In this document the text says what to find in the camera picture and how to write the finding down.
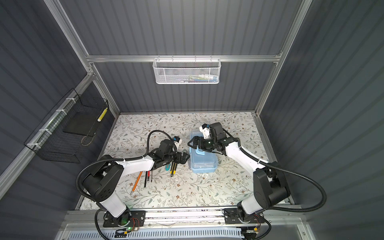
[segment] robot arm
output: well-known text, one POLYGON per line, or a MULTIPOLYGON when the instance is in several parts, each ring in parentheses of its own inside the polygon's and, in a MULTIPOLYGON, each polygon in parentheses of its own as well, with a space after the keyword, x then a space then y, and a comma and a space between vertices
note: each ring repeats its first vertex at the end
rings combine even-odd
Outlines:
POLYGON ((255 212, 267 210, 289 197, 290 190, 284 173, 260 164, 260 161, 269 162, 240 146, 239 139, 231 135, 227 136, 219 122, 210 125, 204 124, 200 127, 200 131, 204 137, 194 137, 188 142, 189 147, 194 149, 199 147, 207 152, 219 151, 237 161, 250 175, 253 175, 253 195, 237 204, 237 214, 240 220, 245 220, 255 212), (247 156, 241 148, 258 161, 247 156))
MULTIPOLYGON (((114 191, 119 179, 135 172, 152 171, 170 162, 185 164, 189 154, 177 152, 181 141, 179 137, 174 137, 173 141, 165 139, 161 141, 159 148, 142 159, 95 164, 82 185, 96 200, 97 205, 106 209, 114 218, 129 219, 129 209, 114 191)), ((110 155, 104 155, 100 160, 111 158, 110 155)))

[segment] black mounting plate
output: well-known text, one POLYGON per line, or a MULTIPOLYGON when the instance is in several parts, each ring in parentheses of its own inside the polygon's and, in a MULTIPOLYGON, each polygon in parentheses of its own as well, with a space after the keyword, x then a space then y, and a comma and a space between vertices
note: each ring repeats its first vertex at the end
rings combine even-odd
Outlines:
POLYGON ((259 218, 258 216, 250 217, 249 222, 241 222, 240 219, 237 217, 237 209, 235 208, 223 209, 223 212, 227 213, 226 215, 228 216, 224 218, 225 224, 264 223, 264 220, 259 218))
MULTIPOLYGON (((144 220, 145 220, 145 211, 131 211, 131 214, 134 218, 136 218, 137 220, 139 220, 139 226, 142 227, 144 226, 144 220)), ((114 222, 113 222, 113 218, 112 216, 108 217, 107 220, 104 220, 104 223, 103 223, 103 227, 119 227, 117 226, 114 222)))

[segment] white mesh basket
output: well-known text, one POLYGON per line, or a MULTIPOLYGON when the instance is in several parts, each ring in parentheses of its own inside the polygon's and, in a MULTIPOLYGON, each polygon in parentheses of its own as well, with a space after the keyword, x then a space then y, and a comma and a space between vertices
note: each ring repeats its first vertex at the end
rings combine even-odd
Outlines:
POLYGON ((217 84, 221 62, 166 62, 155 59, 153 71, 158 84, 217 84))

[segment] wire mesh basket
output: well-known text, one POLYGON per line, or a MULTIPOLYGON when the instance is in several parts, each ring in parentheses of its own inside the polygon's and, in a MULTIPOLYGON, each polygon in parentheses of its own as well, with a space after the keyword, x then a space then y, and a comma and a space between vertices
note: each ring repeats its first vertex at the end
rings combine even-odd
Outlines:
POLYGON ((158 84, 217 84, 221 62, 153 61, 153 70, 158 84))
POLYGON ((88 154, 101 121, 108 111, 103 98, 76 95, 44 129, 35 129, 24 145, 42 160, 80 163, 88 154))

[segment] yellow object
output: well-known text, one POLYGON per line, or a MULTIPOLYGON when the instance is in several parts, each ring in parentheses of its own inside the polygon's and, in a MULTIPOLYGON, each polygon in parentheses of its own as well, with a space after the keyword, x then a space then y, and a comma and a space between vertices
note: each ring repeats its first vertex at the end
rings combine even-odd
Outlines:
POLYGON ((107 113, 107 110, 108 108, 105 108, 104 111, 101 113, 101 115, 99 116, 99 118, 97 119, 98 122, 101 122, 101 120, 103 119, 103 117, 105 116, 105 114, 107 113))

